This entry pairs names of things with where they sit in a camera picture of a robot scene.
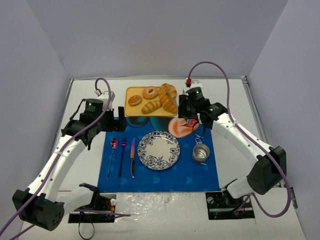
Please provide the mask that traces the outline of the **large striped croissant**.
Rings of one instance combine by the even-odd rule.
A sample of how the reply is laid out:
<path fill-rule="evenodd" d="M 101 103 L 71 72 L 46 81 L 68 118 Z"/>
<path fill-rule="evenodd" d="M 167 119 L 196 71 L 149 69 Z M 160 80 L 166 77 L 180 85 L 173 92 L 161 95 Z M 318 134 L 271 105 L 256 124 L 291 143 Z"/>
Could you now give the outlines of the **large striped croissant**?
<path fill-rule="evenodd" d="M 176 114 L 178 112 L 178 108 L 169 100 L 166 94 L 160 93 L 158 95 L 159 95 L 160 102 L 166 111 L 173 114 Z"/>

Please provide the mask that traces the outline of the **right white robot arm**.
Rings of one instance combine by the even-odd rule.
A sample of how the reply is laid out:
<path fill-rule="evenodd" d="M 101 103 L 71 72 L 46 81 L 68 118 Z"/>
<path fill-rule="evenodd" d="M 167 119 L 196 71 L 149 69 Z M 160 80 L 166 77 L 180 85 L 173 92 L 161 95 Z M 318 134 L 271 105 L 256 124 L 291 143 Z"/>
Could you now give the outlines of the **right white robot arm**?
<path fill-rule="evenodd" d="M 204 128 L 213 130 L 227 139 L 248 160 L 252 169 L 246 177 L 236 179 L 226 187 L 234 199 L 244 195 L 266 194 L 279 183 L 287 171 L 286 151 L 259 140 L 242 128 L 221 103 L 204 98 L 200 87 L 191 88 L 178 97 L 179 118 L 198 120 Z"/>

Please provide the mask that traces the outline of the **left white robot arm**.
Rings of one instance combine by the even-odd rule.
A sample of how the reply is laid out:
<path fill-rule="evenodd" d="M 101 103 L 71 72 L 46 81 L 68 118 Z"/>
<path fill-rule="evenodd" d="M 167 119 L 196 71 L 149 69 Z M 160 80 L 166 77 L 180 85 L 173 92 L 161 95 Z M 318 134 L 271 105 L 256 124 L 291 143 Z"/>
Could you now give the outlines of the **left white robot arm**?
<path fill-rule="evenodd" d="M 48 231 L 55 230 L 62 218 L 84 207 L 95 209 L 102 197 L 100 189 L 81 183 L 76 189 L 59 195 L 59 189 L 77 157 L 91 148 L 101 132 L 124 132 L 127 127 L 124 107 L 118 107 L 118 118 L 109 107 L 110 100 L 88 98 L 78 120 L 70 117 L 62 129 L 58 145 L 36 179 L 12 196 L 19 218 Z"/>

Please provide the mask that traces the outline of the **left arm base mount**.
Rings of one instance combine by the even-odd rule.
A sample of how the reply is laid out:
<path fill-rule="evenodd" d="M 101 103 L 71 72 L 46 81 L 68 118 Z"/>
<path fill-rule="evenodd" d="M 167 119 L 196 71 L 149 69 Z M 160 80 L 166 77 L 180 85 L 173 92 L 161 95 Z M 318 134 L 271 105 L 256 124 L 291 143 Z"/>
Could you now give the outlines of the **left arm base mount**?
<path fill-rule="evenodd" d="M 102 212 L 115 212 L 117 204 L 117 195 L 114 193 L 101 193 L 95 206 L 86 205 L 81 209 L 89 209 Z M 69 224 L 100 224 L 114 223 L 115 215 L 105 215 L 97 212 L 71 212 L 68 215 Z"/>

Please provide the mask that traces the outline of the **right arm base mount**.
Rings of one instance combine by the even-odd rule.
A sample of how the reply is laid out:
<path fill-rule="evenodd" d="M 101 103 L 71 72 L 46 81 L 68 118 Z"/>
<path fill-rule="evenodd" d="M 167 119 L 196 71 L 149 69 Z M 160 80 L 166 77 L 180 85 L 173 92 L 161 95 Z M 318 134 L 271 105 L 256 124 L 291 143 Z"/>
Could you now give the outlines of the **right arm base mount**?
<path fill-rule="evenodd" d="M 206 192 L 206 205 L 209 220 L 254 219 L 255 214 L 247 195 L 233 199 L 226 192 Z"/>

